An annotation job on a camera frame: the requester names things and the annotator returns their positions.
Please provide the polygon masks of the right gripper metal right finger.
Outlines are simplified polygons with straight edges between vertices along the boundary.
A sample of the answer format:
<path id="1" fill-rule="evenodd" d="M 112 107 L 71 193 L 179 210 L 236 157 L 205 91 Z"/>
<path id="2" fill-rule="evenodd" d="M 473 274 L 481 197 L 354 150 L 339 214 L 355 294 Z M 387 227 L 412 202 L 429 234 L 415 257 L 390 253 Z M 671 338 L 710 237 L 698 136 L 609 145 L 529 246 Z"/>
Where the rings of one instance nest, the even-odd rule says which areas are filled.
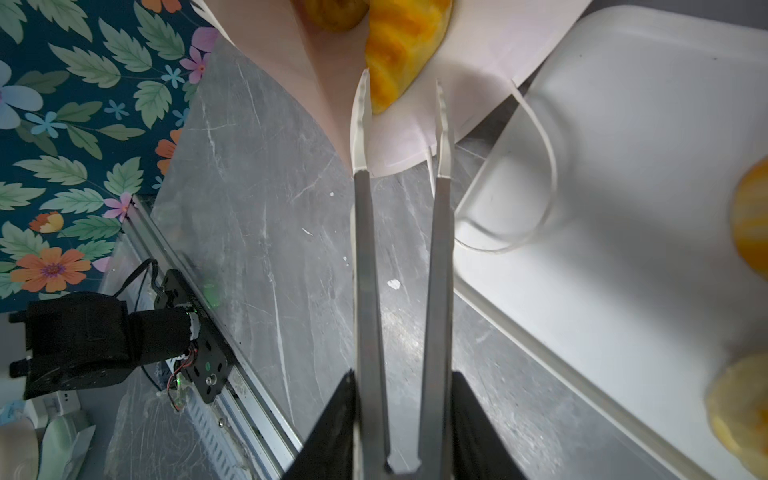
<path id="1" fill-rule="evenodd" d="M 420 479 L 452 477 L 451 362 L 454 213 L 450 205 L 453 129 L 441 84 L 436 85 L 434 205 L 418 436 Z"/>

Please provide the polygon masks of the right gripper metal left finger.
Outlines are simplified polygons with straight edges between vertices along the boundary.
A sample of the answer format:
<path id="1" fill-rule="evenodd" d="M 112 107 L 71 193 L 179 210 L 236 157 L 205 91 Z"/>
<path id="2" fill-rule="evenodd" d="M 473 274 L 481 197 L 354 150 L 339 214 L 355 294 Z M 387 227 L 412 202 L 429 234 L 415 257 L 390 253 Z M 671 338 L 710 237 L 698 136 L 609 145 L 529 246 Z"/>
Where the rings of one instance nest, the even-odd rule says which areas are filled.
<path id="1" fill-rule="evenodd" d="M 352 105 L 350 158 L 354 181 L 352 243 L 356 334 L 357 479 L 389 477 L 389 422 L 376 268 L 374 212 L 367 145 L 372 120 L 370 72 L 361 74 Z"/>

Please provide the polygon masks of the round yellow fluted bread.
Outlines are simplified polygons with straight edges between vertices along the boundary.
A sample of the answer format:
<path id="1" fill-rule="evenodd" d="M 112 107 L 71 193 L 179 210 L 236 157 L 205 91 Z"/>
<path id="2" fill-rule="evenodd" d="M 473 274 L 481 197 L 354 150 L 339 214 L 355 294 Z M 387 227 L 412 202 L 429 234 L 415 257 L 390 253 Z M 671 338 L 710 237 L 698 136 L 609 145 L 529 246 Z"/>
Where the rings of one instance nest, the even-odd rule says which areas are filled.
<path id="1" fill-rule="evenodd" d="M 766 479 L 767 354 L 726 367 L 710 385 L 705 406 L 718 441 L 757 479 Z"/>

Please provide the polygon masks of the yellow striped croissant bread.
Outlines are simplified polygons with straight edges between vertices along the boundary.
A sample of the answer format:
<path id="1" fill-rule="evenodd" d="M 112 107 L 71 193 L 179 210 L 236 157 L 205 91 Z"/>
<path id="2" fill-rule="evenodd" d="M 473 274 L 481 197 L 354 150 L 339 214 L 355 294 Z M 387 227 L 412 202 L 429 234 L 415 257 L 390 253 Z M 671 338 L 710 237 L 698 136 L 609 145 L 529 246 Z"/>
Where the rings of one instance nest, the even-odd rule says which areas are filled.
<path id="1" fill-rule="evenodd" d="M 752 166 L 735 188 L 730 206 L 730 228 L 741 259 L 767 278 L 767 158 Z"/>

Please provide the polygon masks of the red white paper bag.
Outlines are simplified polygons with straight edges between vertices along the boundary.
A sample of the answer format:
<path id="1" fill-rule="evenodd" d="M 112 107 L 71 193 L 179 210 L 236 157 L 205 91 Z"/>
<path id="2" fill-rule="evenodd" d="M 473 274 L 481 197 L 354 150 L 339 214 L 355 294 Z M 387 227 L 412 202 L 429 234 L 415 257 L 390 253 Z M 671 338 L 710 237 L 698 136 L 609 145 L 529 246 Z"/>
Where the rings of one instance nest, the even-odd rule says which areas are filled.
<path id="1" fill-rule="evenodd" d="M 370 178 L 404 171 L 436 151 L 436 85 L 455 143 L 519 87 L 586 9 L 583 1 L 453 1 L 446 35 L 404 94 L 372 108 Z M 277 81 L 322 128 L 352 171 L 350 123 L 364 70 L 369 10 L 346 32 L 312 23 L 303 1 L 198 1 L 202 18 Z"/>

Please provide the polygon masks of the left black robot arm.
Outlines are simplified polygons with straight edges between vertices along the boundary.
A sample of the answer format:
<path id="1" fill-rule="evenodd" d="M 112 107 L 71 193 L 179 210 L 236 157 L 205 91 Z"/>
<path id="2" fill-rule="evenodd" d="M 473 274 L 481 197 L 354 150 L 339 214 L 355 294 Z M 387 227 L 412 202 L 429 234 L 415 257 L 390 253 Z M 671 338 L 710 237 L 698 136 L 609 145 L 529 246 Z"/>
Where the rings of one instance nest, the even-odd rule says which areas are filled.
<path id="1" fill-rule="evenodd" d="M 130 313 L 126 301 L 95 292 L 33 301 L 9 323 L 23 328 L 24 356 L 6 366 L 24 381 L 26 400 L 119 384 L 138 367 L 190 353 L 199 331 L 183 307 Z"/>

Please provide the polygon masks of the striped yellow bread in bag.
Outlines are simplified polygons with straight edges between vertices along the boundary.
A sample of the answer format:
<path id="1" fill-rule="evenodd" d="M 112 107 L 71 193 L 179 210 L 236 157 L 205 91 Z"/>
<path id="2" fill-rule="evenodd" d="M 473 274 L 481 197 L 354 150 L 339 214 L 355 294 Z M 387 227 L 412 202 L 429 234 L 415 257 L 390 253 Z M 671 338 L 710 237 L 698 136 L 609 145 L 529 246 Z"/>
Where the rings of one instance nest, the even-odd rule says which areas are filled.
<path id="1" fill-rule="evenodd" d="M 452 0 L 372 1 L 365 62 L 373 112 L 394 104 L 441 45 Z"/>

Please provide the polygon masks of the small yellow bread in bag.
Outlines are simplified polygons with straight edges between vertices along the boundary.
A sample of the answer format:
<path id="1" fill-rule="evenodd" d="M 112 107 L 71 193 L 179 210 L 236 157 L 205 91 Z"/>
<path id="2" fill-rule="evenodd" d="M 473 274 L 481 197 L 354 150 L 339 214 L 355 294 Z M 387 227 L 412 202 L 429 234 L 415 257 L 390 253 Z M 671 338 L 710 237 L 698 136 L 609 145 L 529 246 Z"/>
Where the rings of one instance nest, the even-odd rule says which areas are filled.
<path id="1" fill-rule="evenodd" d="M 369 10 L 366 0 L 304 0 L 303 6 L 309 20 L 329 32 L 351 30 Z"/>

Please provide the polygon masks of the white rectangular tray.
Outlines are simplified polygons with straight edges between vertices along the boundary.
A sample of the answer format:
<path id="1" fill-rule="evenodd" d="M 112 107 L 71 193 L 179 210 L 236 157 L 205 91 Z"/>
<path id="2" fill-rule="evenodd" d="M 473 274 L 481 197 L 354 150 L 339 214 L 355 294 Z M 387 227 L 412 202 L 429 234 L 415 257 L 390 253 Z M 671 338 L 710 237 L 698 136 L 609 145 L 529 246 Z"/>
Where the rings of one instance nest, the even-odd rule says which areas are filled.
<path id="1" fill-rule="evenodd" d="M 704 398 L 767 347 L 731 237 L 767 154 L 767 33 L 622 5 L 580 19 L 456 212 L 455 288 L 682 479 L 746 479 Z"/>

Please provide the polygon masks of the aluminium front rail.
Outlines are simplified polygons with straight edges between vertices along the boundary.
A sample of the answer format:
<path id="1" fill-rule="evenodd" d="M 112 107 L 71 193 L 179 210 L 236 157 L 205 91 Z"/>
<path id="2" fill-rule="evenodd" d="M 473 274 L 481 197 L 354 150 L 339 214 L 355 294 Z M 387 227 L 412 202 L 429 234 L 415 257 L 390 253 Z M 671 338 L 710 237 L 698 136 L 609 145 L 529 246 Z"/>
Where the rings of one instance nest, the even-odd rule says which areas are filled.
<path id="1" fill-rule="evenodd" d="M 189 263 L 177 255 L 150 216 L 150 199 L 131 201 L 123 239 L 140 259 L 154 259 L 143 291 L 155 310 L 182 309 L 191 318 L 193 363 L 178 372 L 185 393 L 179 407 L 200 426 L 203 443 L 222 475 L 279 479 L 302 443 L 276 401 L 247 364 L 234 337 L 220 330 L 213 294 L 195 284 Z"/>

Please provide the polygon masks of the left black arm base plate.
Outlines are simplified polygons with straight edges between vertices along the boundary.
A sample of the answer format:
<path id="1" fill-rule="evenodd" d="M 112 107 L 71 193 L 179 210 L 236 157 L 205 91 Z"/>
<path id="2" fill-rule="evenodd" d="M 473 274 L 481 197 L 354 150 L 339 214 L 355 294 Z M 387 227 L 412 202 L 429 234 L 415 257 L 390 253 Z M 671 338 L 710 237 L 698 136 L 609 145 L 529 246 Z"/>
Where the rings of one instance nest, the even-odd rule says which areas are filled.
<path id="1" fill-rule="evenodd" d="M 205 302 L 178 269 L 170 269 L 160 285 L 157 309 L 184 311 L 190 321 L 190 340 L 180 357 L 170 363 L 166 393 L 173 408 L 182 409 L 181 389 L 193 385 L 205 404 L 212 404 L 224 390 L 236 357 L 208 312 Z"/>

